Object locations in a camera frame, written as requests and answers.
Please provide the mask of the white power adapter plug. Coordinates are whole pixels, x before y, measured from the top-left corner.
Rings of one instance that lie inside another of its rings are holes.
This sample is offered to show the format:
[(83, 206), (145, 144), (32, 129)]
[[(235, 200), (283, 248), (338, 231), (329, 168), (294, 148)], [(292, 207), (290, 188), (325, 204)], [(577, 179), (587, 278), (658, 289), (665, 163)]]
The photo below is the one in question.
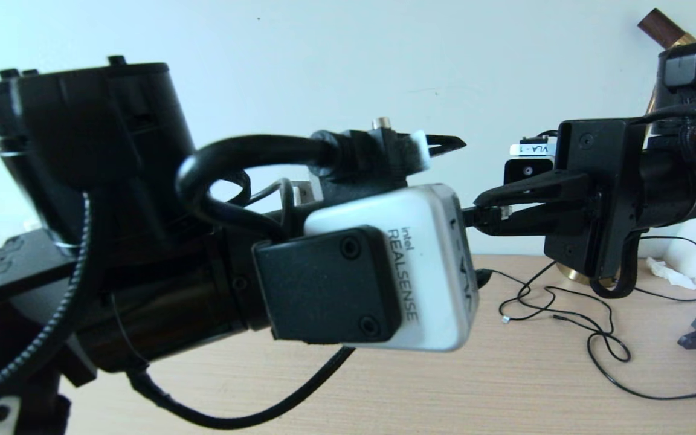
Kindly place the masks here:
[(312, 213), (306, 235), (368, 225), (384, 235), (402, 322), (368, 349), (453, 352), (461, 349), (480, 303), (456, 193), (444, 184), (413, 185)]

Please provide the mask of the brass desk lamp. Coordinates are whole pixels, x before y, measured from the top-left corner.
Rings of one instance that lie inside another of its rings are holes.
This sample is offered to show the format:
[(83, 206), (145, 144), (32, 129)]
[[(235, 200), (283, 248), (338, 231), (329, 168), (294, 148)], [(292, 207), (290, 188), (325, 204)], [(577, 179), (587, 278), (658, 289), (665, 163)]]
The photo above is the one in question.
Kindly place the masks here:
[[(673, 19), (666, 16), (659, 8), (653, 8), (636, 25), (645, 35), (658, 44), (663, 50), (670, 50), (674, 47), (688, 46), (696, 44), (696, 36), (689, 33), (684, 28), (677, 25)], [(650, 96), (646, 112), (655, 110), (657, 101), (657, 91), (654, 89)], [(567, 279), (587, 285), (590, 278), (576, 272), (565, 265), (557, 264), (559, 272)], [(613, 285), (616, 278), (602, 279), (601, 283), (605, 286)]]

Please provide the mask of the crumpled white tissue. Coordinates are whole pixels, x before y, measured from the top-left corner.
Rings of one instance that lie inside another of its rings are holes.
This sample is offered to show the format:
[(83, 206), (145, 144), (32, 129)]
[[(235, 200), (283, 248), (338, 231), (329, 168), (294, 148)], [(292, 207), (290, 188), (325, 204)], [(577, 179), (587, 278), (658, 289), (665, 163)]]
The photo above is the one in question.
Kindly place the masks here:
[(652, 275), (666, 279), (672, 286), (696, 290), (696, 283), (694, 283), (692, 278), (672, 269), (665, 261), (647, 257), (645, 262)]

